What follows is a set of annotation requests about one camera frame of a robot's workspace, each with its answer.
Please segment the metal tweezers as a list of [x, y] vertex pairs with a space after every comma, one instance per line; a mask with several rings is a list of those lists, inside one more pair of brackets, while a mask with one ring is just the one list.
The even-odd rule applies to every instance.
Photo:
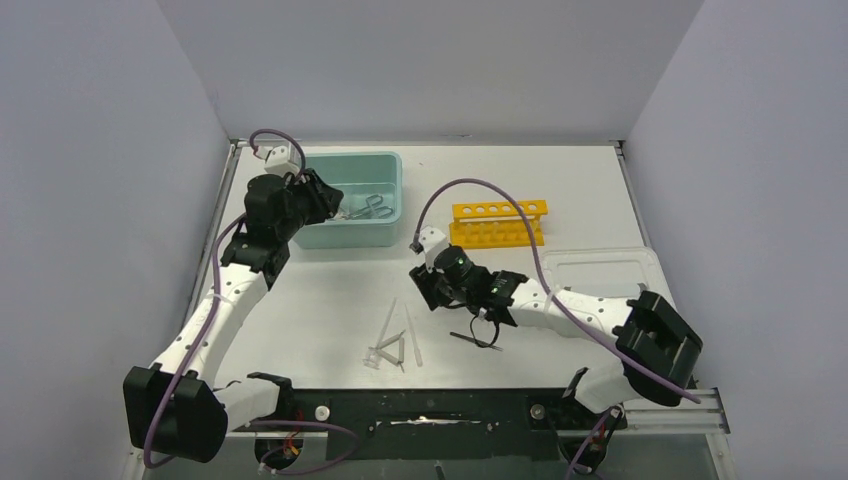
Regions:
[[465, 341], [467, 343], [473, 344], [478, 348], [487, 348], [487, 349], [492, 349], [492, 350], [501, 351], [501, 352], [503, 351], [502, 347], [496, 346], [491, 342], [490, 343], [482, 342], [478, 339], [475, 339], [474, 337], [464, 335], [464, 334], [461, 334], [459, 332], [451, 331], [451, 332], [449, 332], [449, 335], [453, 338], [456, 338], [456, 339]]

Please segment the clear glass test tube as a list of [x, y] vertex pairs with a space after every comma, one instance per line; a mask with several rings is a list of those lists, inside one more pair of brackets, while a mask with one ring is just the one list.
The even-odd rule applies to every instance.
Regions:
[[392, 318], [394, 316], [394, 311], [395, 311], [396, 306], [397, 306], [397, 301], [398, 301], [398, 299], [396, 297], [394, 297], [392, 299], [391, 303], [390, 303], [388, 312], [386, 314], [385, 320], [383, 322], [383, 325], [382, 325], [382, 328], [381, 328], [381, 331], [380, 331], [380, 335], [379, 335], [378, 340], [375, 344], [376, 349], [381, 349], [384, 341], [387, 339], [388, 329], [389, 329], [389, 326], [391, 324]]

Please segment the metal crucible tongs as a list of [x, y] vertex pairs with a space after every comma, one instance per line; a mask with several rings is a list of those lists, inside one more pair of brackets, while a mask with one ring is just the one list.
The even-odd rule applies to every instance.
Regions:
[[383, 195], [373, 194], [365, 198], [364, 205], [360, 208], [345, 211], [341, 210], [337, 219], [341, 220], [370, 220], [387, 219], [394, 214], [394, 209], [385, 200]]

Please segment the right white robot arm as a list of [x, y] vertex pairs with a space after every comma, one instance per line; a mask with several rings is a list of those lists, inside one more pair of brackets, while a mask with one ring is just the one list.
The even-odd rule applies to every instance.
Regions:
[[630, 400], [677, 407], [694, 398], [686, 388], [703, 341], [656, 292], [609, 298], [554, 290], [522, 273], [478, 265], [458, 246], [413, 267], [409, 276], [431, 311], [458, 306], [496, 330], [541, 329], [604, 348], [612, 361], [578, 361], [566, 387], [562, 411], [572, 425], [588, 426]]

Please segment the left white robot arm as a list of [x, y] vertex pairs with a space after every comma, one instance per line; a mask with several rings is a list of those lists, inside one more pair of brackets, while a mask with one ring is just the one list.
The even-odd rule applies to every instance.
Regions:
[[173, 342], [123, 381], [131, 443], [155, 469], [182, 458], [206, 463], [226, 435], [286, 411], [292, 382], [251, 373], [215, 388], [218, 370], [251, 311], [271, 291], [304, 227], [338, 214], [341, 190], [313, 169], [263, 174], [247, 184], [245, 211], [213, 244], [212, 285]]

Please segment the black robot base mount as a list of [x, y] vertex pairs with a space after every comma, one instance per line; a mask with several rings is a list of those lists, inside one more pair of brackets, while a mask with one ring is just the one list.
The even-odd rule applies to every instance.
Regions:
[[570, 389], [299, 389], [284, 385], [274, 412], [244, 425], [268, 435], [258, 460], [284, 472], [303, 456], [307, 434], [323, 435], [327, 461], [575, 461], [591, 472], [616, 432], [627, 427], [617, 404], [598, 413]]

